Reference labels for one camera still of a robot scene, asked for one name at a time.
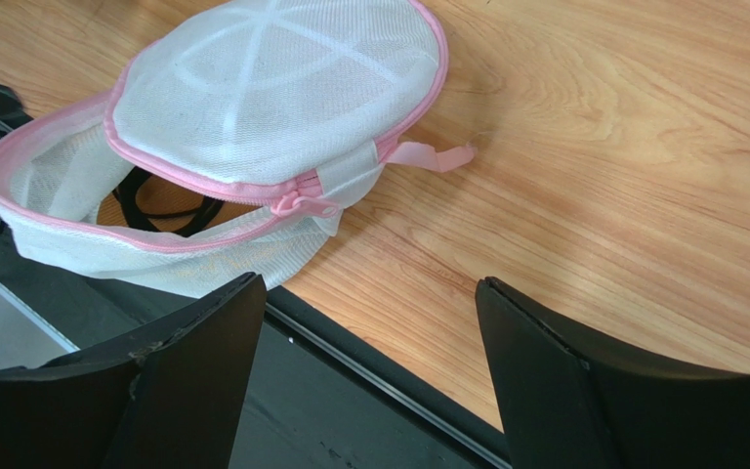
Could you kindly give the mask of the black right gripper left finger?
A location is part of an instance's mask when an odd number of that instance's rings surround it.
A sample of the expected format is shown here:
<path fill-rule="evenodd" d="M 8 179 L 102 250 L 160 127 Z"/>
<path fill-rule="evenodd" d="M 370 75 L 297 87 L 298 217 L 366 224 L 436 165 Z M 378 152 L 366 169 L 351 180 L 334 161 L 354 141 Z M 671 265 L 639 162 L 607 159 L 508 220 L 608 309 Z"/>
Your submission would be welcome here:
<path fill-rule="evenodd" d="M 263 324 L 261 276 L 39 367 L 0 369 L 0 468 L 225 468 Z"/>

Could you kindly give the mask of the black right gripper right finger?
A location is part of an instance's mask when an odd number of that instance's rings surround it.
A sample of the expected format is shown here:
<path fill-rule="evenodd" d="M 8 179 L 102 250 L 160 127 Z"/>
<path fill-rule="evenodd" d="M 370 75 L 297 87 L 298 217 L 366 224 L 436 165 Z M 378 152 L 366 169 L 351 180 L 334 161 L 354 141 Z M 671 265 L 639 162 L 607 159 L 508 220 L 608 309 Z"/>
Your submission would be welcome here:
<path fill-rule="evenodd" d="M 750 374 L 683 362 L 482 279 L 479 328 L 516 468 L 750 468 Z"/>

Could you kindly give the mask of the white mesh laundry bag pink zipper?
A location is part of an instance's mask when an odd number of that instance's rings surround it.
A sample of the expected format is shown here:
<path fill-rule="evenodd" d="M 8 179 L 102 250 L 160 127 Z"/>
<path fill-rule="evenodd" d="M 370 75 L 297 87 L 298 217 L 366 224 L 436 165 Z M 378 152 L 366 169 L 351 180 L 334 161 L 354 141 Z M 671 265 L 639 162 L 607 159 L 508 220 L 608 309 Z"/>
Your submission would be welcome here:
<path fill-rule="evenodd" d="M 114 86 L 0 140 L 0 218 L 19 254 L 191 298 L 243 274 L 276 287 L 388 164 L 447 172 L 472 147 L 401 135 L 448 70 L 417 1 L 231 1 L 128 62 Z M 257 209 L 183 237 L 97 223 L 135 168 Z"/>

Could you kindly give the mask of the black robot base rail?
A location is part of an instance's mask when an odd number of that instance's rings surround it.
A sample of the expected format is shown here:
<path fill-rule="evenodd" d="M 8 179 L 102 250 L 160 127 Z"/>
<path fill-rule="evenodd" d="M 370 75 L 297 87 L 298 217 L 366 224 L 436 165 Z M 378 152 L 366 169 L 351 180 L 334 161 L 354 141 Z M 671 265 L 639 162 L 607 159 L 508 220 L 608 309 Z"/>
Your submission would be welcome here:
<path fill-rule="evenodd" d="M 0 85 L 0 139 L 26 124 Z M 0 369 L 39 367 L 195 302 L 23 259 L 0 218 Z M 225 468 L 506 468 L 502 434 L 278 288 Z"/>

